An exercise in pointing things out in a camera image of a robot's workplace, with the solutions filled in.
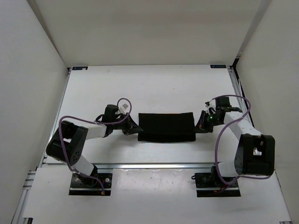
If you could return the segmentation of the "aluminium front rail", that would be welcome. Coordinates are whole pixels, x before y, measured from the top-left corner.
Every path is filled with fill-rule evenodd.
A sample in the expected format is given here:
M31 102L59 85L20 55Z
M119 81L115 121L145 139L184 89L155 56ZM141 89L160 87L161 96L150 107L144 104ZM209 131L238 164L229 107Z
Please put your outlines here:
M176 169L176 168L211 168L213 163L101 163L98 169Z

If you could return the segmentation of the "blue corner label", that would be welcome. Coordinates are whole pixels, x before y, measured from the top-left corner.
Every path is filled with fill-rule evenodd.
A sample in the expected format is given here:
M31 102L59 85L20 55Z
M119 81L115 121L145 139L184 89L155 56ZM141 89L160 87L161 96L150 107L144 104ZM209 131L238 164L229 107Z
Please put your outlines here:
M226 65L221 65L221 64L211 64L210 65L211 69L226 69Z
M72 70L87 70L87 66L74 66L72 67Z

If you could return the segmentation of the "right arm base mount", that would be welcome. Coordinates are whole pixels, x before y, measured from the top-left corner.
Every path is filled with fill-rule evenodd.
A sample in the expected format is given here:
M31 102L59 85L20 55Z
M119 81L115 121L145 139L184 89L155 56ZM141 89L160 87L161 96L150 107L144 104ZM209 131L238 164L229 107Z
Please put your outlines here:
M209 172L197 172L191 176L195 181L198 198L208 197L240 197L238 182L231 185L224 184L219 178L215 166Z

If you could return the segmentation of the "left blue corner label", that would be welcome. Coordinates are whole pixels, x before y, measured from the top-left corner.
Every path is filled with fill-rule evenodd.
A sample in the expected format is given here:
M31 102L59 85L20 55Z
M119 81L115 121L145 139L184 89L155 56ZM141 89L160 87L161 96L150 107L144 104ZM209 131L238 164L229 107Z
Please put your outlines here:
M72 70L87 70L87 66L74 66L72 67Z

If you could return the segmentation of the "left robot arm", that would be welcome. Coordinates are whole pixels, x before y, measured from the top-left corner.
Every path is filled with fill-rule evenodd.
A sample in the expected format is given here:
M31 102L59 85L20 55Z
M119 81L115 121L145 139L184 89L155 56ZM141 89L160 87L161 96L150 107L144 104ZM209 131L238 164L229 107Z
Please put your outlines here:
M87 122L85 126L78 126L65 120L59 121L58 129L46 147L46 154L64 164L72 172L82 177L82 182L92 187L98 181L98 171L83 155L82 151L87 140L108 137L114 130L122 130L124 135L141 133L139 127L125 112L128 106L107 105L103 115L94 122Z

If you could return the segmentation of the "right blue corner label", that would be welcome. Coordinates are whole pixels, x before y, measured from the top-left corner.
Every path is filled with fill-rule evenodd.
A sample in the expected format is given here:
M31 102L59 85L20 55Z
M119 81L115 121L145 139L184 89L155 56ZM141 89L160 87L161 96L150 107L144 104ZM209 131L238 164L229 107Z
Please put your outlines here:
M211 64L210 65L211 69L226 69L226 65L221 65L221 64Z

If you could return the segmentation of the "black skirt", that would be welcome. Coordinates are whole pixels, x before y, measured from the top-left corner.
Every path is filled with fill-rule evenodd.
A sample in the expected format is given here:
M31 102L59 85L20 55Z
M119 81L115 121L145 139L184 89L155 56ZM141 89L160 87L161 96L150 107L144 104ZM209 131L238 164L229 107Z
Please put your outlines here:
M138 141L178 143L196 140L194 116L187 113L139 113Z

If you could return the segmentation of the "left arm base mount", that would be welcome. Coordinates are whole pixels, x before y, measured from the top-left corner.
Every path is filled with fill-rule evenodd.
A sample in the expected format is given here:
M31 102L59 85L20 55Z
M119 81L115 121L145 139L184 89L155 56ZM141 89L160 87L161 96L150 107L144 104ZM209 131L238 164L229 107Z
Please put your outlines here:
M98 173L100 184L95 179L81 177L77 173L71 176L69 195L71 196L111 196L112 173Z

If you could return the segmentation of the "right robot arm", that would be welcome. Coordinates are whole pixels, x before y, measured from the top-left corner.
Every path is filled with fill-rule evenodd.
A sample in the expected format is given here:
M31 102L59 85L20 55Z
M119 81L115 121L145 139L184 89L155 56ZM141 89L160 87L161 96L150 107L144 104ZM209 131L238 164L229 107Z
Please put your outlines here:
M195 126L197 133L212 133L214 127L223 126L215 143L216 171L210 174L211 184L217 187L223 185L227 177L266 179L274 172L275 139L256 130L245 118L249 111L233 107L229 98L230 95L223 95L206 102L206 109L202 110ZM220 162L219 144L227 129L235 135L238 146L231 161Z

